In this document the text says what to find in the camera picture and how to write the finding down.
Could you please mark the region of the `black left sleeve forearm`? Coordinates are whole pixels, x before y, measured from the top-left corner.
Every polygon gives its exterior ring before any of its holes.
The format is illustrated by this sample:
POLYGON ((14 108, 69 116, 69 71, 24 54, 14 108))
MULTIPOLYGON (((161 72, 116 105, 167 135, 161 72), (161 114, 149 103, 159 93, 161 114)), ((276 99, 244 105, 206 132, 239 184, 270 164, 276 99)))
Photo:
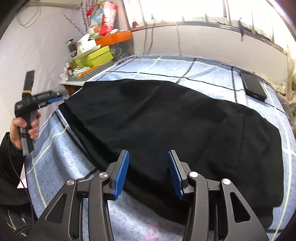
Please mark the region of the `black left sleeve forearm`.
POLYGON ((25 156, 22 150, 18 150, 10 141, 10 133, 7 132, 1 142, 1 204, 18 206, 29 203, 29 198, 24 189, 18 189, 19 176, 22 172, 25 156))

